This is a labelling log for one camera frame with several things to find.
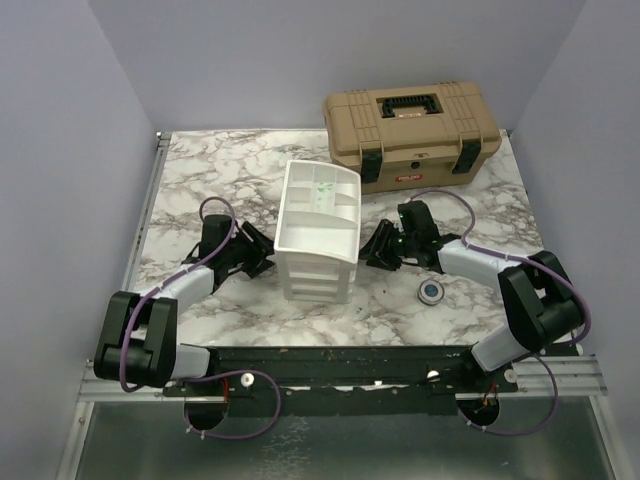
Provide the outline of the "white plastic drawer organizer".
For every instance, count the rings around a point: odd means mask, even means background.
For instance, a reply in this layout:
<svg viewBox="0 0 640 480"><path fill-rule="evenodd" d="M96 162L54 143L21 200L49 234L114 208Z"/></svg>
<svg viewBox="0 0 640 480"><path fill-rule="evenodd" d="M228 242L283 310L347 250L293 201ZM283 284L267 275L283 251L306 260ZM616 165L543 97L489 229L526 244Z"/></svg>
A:
<svg viewBox="0 0 640 480"><path fill-rule="evenodd" d="M360 232L358 173L331 163L287 163L274 240L287 300L349 303Z"/></svg>

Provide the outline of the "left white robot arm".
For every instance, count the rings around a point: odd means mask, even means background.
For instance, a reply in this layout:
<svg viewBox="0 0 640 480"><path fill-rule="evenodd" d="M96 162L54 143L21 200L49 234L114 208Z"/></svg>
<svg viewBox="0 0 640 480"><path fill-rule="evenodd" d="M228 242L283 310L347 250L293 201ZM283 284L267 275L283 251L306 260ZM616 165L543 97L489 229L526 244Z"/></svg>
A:
<svg viewBox="0 0 640 480"><path fill-rule="evenodd" d="M230 276L253 279L274 266L274 241L251 223L231 216L204 218L200 241L179 269L142 292L118 291L109 300L93 360L94 374L127 390L162 388L186 379L206 395L220 385L221 371L205 347L181 344L178 318L214 294Z"/></svg>

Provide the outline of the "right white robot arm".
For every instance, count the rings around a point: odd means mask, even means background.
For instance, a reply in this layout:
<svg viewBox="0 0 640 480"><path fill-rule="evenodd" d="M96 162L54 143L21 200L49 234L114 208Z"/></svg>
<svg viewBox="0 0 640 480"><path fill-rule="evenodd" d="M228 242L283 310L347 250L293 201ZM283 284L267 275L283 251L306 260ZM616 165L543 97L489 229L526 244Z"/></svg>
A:
<svg viewBox="0 0 640 480"><path fill-rule="evenodd" d="M586 307L554 254L504 254L442 234L421 200L400 204L398 215L400 227L380 221L360 249L359 258L368 266L396 271L404 260L414 259L423 269L489 287L502 299L506 325L473 345L470 360L459 367L467 389L483 390L494 381L495 370L587 324Z"/></svg>

